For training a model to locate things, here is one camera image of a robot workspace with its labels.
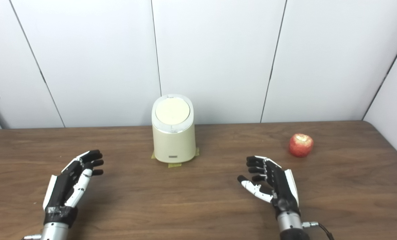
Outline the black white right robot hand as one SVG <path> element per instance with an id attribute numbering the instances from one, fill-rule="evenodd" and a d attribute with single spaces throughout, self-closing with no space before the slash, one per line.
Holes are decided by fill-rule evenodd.
<path id="1" fill-rule="evenodd" d="M 249 173 L 255 173 L 252 180 L 239 175 L 237 180 L 255 197 L 270 203 L 276 217 L 283 212 L 301 215 L 298 191 L 291 170 L 284 170 L 272 159 L 263 156 L 248 156 L 246 166 Z"/>

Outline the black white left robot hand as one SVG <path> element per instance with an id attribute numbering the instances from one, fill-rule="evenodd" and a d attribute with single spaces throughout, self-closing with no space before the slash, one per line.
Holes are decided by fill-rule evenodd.
<path id="1" fill-rule="evenodd" d="M 71 228 L 78 215 L 77 204 L 82 198 L 92 176 L 103 174 L 95 170 L 104 164 L 98 149 L 73 158 L 58 176 L 52 175 L 43 201 L 43 224 L 62 223 Z"/>

